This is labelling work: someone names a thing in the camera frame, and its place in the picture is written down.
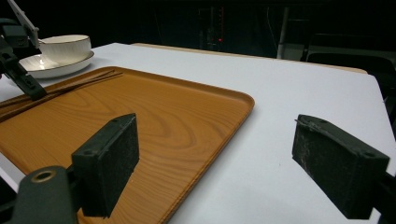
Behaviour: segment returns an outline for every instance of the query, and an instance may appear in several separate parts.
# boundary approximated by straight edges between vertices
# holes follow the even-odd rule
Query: cable
[[[268,23],[268,27],[270,29],[271,37],[273,39],[274,47],[275,47],[275,49],[277,51],[277,44],[276,44],[275,37],[274,37],[274,31],[273,31],[271,23],[270,23],[269,11],[270,11],[270,8],[268,7],[267,8],[267,23]]]

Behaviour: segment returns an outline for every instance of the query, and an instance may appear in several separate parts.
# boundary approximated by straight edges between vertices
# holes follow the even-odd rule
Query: wood grain
[[[67,167],[71,154],[109,120],[136,113],[140,161],[113,214],[102,219],[79,213],[79,219],[163,223],[248,117],[254,100],[238,91],[119,67],[79,78],[109,69],[123,75],[1,122],[0,150],[26,174],[49,165]]]

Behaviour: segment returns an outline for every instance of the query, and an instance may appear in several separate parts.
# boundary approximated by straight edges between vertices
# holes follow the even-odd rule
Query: white cup
[[[87,35],[58,35],[42,39],[39,49],[55,63],[78,63],[90,55],[91,39]]]

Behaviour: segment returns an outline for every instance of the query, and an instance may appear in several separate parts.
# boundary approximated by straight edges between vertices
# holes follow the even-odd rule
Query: screw hole
[[[37,175],[33,176],[32,182],[34,183],[42,183],[46,182],[47,180],[52,179],[56,174],[56,171],[48,170],[38,173]]]

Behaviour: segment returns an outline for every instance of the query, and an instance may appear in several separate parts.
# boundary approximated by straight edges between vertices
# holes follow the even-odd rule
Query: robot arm
[[[27,48],[29,40],[38,48],[38,28],[33,26],[13,0],[8,2],[22,25],[14,20],[0,19],[0,74],[5,74],[35,101],[47,93],[32,76],[27,74],[20,60],[13,53],[13,48]]]

